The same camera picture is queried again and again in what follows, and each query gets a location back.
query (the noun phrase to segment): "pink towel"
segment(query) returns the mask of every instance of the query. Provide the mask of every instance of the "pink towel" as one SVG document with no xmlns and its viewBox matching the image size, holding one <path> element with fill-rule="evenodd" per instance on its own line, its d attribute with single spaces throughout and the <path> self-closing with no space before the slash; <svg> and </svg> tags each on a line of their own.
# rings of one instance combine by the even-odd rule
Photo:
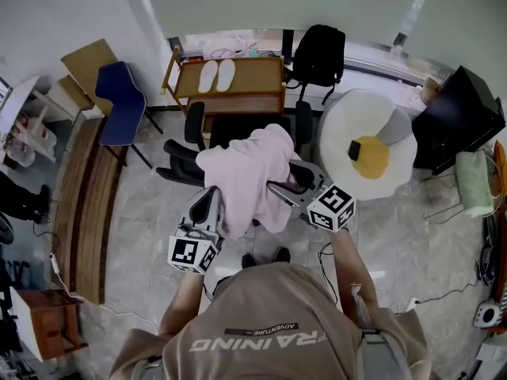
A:
<svg viewBox="0 0 507 380">
<path fill-rule="evenodd" d="M 229 238 L 240 238 L 252 219 L 269 232 L 282 231 L 291 207 L 272 194 L 268 181 L 292 181 L 289 160 L 299 159 L 289 134 L 278 124 L 255 130 L 248 139 L 233 140 L 227 149 L 203 150 L 196 162 L 204 186 L 217 186 L 225 208 L 223 227 Z"/>
</svg>

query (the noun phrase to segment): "electrical outlet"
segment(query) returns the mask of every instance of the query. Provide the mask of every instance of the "electrical outlet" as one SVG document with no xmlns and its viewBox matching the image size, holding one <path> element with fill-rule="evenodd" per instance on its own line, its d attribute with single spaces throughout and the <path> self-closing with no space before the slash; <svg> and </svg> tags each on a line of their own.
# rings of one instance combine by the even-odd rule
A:
<svg viewBox="0 0 507 380">
<path fill-rule="evenodd" d="M 417 305 L 417 302 L 418 302 L 418 298 L 415 298 L 415 297 L 412 297 L 408 303 L 408 305 L 406 306 L 405 308 L 405 312 L 409 312 L 410 310 L 413 310 L 415 308 L 415 306 Z"/>
</svg>

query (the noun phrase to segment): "black shoe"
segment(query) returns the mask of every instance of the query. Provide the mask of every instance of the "black shoe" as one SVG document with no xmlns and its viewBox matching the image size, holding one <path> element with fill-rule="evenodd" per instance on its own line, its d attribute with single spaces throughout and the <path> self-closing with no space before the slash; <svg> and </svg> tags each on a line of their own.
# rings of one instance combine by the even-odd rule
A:
<svg viewBox="0 0 507 380">
<path fill-rule="evenodd" d="M 273 263 L 275 262 L 291 263 L 291 251 L 289 251 L 287 248 L 278 249 L 275 259 L 273 260 Z"/>
<path fill-rule="evenodd" d="M 47 214 L 49 211 L 49 187 L 46 184 L 42 185 L 37 195 L 37 210 L 41 214 Z"/>
<path fill-rule="evenodd" d="M 247 253 L 246 255 L 243 255 L 241 259 L 241 267 L 246 268 L 252 268 L 253 266 L 257 266 L 257 261 L 254 258 L 254 255 L 251 253 Z"/>
<path fill-rule="evenodd" d="M 42 213 L 39 210 L 35 210 L 33 212 L 32 220 L 37 225 L 42 224 Z"/>
</svg>

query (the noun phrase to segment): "beige t-shirt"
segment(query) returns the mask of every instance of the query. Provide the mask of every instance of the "beige t-shirt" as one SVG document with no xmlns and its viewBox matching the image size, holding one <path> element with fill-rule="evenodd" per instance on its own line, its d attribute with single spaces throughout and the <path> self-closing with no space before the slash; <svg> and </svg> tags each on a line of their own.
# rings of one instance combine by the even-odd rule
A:
<svg viewBox="0 0 507 380">
<path fill-rule="evenodd" d="M 373 321 L 400 343 L 414 379 L 428 379 L 417 315 L 381 309 Z M 361 333 L 306 268 L 266 264 L 225 280 L 208 309 L 168 342 L 131 332 L 112 377 L 130 378 L 135 362 L 163 349 L 170 379 L 354 379 Z"/>
</svg>

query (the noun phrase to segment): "shoe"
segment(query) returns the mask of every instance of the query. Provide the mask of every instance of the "shoe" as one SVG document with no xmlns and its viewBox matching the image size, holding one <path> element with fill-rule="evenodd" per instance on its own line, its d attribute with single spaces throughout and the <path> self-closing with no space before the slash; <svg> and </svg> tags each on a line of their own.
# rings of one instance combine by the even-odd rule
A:
<svg viewBox="0 0 507 380">
<path fill-rule="evenodd" d="M 208 60 L 200 70 L 199 76 L 199 87 L 197 91 L 199 93 L 207 93 L 213 87 L 213 81 L 219 71 L 219 63 L 215 60 Z"/>
<path fill-rule="evenodd" d="M 224 59 L 219 65 L 219 79 L 216 83 L 217 92 L 226 92 L 231 88 L 234 75 L 236 73 L 236 64 L 232 59 Z"/>
<path fill-rule="evenodd" d="M 49 211 L 49 187 L 46 184 L 42 185 L 37 195 L 37 210 L 41 214 L 47 214 Z"/>
<path fill-rule="evenodd" d="M 243 255 L 241 259 L 241 267 L 246 268 L 252 268 L 253 266 L 257 266 L 257 261 L 254 258 L 254 255 L 251 253 L 247 253 L 246 255 Z"/>
<path fill-rule="evenodd" d="M 42 213 L 40 212 L 40 210 L 35 210 L 33 212 L 32 220 L 37 225 L 42 224 Z"/>
<path fill-rule="evenodd" d="M 273 263 L 275 263 L 275 262 L 291 263 L 291 251 L 289 251 L 285 247 L 278 249 L 275 259 L 273 259 Z"/>
</svg>

